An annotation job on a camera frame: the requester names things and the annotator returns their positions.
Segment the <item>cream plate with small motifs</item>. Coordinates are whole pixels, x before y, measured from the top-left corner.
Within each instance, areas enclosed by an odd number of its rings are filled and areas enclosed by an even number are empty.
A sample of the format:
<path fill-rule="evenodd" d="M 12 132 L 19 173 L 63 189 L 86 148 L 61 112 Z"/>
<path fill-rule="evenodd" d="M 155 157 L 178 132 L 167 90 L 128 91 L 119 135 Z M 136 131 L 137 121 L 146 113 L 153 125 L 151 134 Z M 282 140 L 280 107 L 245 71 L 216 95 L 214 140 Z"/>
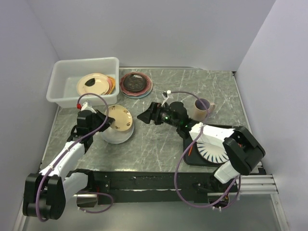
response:
<path fill-rule="evenodd" d="M 114 119 L 111 128 L 116 131 L 127 131 L 133 124 L 131 113 L 125 107 L 115 104 L 108 107 L 108 116 Z"/>

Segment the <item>cream bowl with dark blotch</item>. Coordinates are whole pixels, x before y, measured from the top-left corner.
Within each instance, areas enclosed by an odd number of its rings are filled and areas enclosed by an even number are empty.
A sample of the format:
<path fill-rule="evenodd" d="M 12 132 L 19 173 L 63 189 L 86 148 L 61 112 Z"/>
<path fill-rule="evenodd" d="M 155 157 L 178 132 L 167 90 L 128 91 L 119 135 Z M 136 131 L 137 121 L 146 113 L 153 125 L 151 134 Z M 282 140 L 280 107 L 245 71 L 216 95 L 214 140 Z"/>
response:
<path fill-rule="evenodd" d="M 92 73 L 82 77 L 77 83 L 77 93 L 95 93 L 105 95 L 109 91 L 108 77 L 100 73 Z"/>

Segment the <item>cream and pink round plate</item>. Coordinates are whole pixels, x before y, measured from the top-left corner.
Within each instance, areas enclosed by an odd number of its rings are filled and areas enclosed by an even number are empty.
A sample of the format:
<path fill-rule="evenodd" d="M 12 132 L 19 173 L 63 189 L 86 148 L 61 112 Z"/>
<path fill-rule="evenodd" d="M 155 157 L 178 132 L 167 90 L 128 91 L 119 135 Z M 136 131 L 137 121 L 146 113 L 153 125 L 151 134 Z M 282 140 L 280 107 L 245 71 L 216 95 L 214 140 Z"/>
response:
<path fill-rule="evenodd" d="M 109 90 L 110 90 L 110 87 L 112 86 L 112 83 L 111 83 L 111 80 L 108 79 L 108 83 L 109 83 Z"/>

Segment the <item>orange woven-pattern square plate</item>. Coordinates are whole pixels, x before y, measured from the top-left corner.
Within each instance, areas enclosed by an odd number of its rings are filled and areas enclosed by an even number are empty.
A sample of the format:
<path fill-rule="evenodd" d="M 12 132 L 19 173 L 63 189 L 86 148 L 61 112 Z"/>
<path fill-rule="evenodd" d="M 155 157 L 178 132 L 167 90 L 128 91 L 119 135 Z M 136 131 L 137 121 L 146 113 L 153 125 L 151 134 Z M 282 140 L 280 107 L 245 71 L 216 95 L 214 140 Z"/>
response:
<path fill-rule="evenodd" d="M 108 94 L 112 94 L 113 90 L 116 88 L 116 80 L 111 76 L 108 76 L 108 78 L 111 80 L 112 83 L 112 86 L 110 87 Z"/>

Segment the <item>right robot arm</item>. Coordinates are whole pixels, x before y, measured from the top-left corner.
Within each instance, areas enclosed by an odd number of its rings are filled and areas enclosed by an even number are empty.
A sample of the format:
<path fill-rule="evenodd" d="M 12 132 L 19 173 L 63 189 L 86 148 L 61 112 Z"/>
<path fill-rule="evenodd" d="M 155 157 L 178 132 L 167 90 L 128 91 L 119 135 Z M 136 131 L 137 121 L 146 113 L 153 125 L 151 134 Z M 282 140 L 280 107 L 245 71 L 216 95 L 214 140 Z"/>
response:
<path fill-rule="evenodd" d="M 266 154 L 246 127 L 206 125 L 190 118 L 181 102 L 166 105 L 152 102 L 137 118 L 146 124 L 174 126 L 180 137 L 191 138 L 197 143 L 198 151 L 206 151 L 205 156 L 211 162 L 220 163 L 210 181 L 211 188 L 217 192 L 224 190 L 229 180 L 248 176 Z"/>

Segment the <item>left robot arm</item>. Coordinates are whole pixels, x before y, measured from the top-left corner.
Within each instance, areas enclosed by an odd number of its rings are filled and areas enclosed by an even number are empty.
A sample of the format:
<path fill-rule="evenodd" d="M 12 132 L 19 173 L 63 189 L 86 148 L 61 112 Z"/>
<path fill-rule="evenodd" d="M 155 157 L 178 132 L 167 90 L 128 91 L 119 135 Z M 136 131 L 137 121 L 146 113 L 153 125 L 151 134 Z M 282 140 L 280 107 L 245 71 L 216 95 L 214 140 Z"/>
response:
<path fill-rule="evenodd" d="M 97 132 L 104 132 L 115 119 L 99 110 L 85 109 L 77 114 L 77 123 L 71 129 L 64 148 L 54 160 L 39 173 L 27 176 L 24 188 L 22 212 L 45 222 L 57 220 L 66 202 L 78 192 L 97 192 L 94 173 L 88 169 L 73 167 L 88 151 Z"/>

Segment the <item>translucent white plastic bin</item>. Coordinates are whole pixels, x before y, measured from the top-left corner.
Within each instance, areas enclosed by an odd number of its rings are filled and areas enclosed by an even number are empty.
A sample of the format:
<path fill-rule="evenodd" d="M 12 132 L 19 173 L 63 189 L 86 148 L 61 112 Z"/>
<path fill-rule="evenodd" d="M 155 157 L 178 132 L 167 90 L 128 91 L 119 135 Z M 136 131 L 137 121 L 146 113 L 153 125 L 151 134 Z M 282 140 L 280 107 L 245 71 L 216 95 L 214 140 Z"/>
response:
<path fill-rule="evenodd" d="M 80 95 L 77 93 L 79 80 L 92 73 L 111 76 L 116 80 L 112 94 L 103 95 L 107 104 L 115 104 L 120 91 L 119 59 L 116 57 L 60 60 L 51 73 L 46 98 L 62 108 L 75 108 Z"/>

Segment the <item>white plate under bowl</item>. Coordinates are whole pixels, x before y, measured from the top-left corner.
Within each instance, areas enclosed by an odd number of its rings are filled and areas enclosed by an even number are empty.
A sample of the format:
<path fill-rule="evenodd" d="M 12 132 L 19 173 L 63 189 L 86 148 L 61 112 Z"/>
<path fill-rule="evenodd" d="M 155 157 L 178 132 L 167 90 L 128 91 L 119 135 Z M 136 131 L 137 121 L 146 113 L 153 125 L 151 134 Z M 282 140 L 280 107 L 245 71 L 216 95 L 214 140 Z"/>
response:
<path fill-rule="evenodd" d="M 106 129 L 101 133 L 101 137 L 108 143 L 120 144 L 126 142 L 133 134 L 134 125 L 126 131 L 117 131 L 112 128 Z"/>

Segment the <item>pink scalloped plate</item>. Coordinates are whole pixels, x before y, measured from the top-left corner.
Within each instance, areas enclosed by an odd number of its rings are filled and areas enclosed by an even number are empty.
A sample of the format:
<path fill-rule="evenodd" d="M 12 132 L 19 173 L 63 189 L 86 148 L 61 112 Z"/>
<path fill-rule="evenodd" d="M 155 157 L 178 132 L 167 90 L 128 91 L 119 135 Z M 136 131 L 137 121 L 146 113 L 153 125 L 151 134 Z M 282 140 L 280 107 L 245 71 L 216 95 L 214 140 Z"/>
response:
<path fill-rule="evenodd" d="M 128 98 L 139 99 L 147 96 L 153 88 L 152 80 L 144 73 L 130 72 L 120 80 L 120 89 Z"/>

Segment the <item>black round patterned plate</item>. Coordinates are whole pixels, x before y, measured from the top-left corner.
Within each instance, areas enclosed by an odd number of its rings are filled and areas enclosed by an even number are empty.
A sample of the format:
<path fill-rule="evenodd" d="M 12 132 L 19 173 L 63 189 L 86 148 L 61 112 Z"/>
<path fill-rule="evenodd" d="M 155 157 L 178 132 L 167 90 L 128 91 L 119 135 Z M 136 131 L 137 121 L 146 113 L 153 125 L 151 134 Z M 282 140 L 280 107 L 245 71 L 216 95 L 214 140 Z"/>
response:
<path fill-rule="evenodd" d="M 123 79 L 123 87 L 130 92 L 140 92 L 145 89 L 147 79 L 141 74 L 128 74 Z"/>

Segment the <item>beige mug with purple interior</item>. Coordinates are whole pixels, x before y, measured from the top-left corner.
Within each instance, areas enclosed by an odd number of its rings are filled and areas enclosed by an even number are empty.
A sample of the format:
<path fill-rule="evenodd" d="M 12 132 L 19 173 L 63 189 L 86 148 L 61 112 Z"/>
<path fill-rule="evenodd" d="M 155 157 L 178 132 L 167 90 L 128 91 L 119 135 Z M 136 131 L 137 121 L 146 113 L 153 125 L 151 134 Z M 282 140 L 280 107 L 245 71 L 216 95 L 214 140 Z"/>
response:
<path fill-rule="evenodd" d="M 203 122 L 215 109 L 216 105 L 207 99 L 200 98 L 194 103 L 192 118 L 196 121 Z"/>

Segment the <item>white plate with blue stripes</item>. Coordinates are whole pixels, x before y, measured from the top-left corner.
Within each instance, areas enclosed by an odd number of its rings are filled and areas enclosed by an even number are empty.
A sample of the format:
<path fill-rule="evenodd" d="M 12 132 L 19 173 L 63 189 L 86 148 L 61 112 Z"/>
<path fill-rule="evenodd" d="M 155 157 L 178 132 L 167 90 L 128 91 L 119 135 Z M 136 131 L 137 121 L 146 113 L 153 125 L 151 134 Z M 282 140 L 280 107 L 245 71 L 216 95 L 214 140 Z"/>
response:
<path fill-rule="evenodd" d="M 223 164 L 229 160 L 224 148 L 209 144 L 197 142 L 197 149 L 203 159 L 214 164 Z"/>

